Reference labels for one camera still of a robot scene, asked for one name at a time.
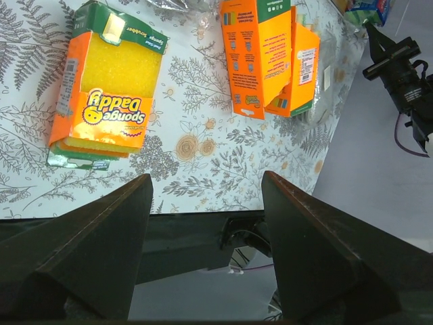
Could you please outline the blue green sponge pack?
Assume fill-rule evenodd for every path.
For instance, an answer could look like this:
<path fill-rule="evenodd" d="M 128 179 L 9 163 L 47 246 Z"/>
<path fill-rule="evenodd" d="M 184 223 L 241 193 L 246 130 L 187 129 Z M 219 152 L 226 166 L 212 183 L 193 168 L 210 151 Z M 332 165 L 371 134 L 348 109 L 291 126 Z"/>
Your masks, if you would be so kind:
<path fill-rule="evenodd" d="M 368 20 L 383 27 L 394 5 L 393 0 L 331 0 L 343 18 L 355 26 L 362 26 Z"/>

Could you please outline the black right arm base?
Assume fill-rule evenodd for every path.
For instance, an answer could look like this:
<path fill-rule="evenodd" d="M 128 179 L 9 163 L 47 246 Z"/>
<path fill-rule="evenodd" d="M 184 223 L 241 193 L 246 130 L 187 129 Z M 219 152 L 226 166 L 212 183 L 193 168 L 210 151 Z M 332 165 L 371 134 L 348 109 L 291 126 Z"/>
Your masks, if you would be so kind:
<path fill-rule="evenodd" d="M 232 247 L 249 246 L 272 257 L 268 225 L 263 218 L 230 218 L 223 226 L 219 247 L 221 250 Z"/>

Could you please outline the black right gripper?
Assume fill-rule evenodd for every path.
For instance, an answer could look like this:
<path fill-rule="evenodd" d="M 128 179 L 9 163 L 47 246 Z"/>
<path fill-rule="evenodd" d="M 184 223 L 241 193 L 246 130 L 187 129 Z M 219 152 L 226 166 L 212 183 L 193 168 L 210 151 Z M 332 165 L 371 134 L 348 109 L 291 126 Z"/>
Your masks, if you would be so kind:
<path fill-rule="evenodd" d="M 415 109 L 421 98 L 432 98 L 432 77 L 426 74 L 428 63 L 410 59 L 421 53 L 416 41 L 407 37 L 396 43 L 382 34 L 370 21 L 364 22 L 369 37 L 369 51 L 373 65 L 363 71 L 372 81 L 381 79 L 396 108 L 400 112 Z"/>

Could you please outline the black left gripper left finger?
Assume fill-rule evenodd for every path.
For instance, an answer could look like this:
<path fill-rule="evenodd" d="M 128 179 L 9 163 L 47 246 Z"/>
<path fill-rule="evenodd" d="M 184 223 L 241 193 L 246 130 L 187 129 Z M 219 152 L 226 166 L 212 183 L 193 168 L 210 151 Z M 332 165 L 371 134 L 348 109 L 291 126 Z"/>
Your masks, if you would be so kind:
<path fill-rule="evenodd" d="M 1 241 L 1 318 L 68 313 L 125 320 L 153 195 L 136 177 L 103 198 Z"/>

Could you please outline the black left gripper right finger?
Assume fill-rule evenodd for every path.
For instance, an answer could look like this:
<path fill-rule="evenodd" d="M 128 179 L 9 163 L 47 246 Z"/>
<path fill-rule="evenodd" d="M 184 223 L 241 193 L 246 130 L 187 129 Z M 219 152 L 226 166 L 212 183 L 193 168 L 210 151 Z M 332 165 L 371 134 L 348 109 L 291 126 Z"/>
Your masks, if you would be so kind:
<path fill-rule="evenodd" d="M 432 255 L 267 171 L 262 180 L 283 316 L 430 321 Z"/>

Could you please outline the orange Sponge Daddy box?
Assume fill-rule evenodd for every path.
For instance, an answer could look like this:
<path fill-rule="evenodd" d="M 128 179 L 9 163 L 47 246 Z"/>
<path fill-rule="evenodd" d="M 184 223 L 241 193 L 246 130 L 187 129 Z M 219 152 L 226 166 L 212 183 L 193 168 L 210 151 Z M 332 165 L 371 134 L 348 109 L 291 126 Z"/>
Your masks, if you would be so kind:
<path fill-rule="evenodd" d="M 107 170 L 141 151 L 168 39 L 101 1 L 75 12 L 47 164 Z"/>

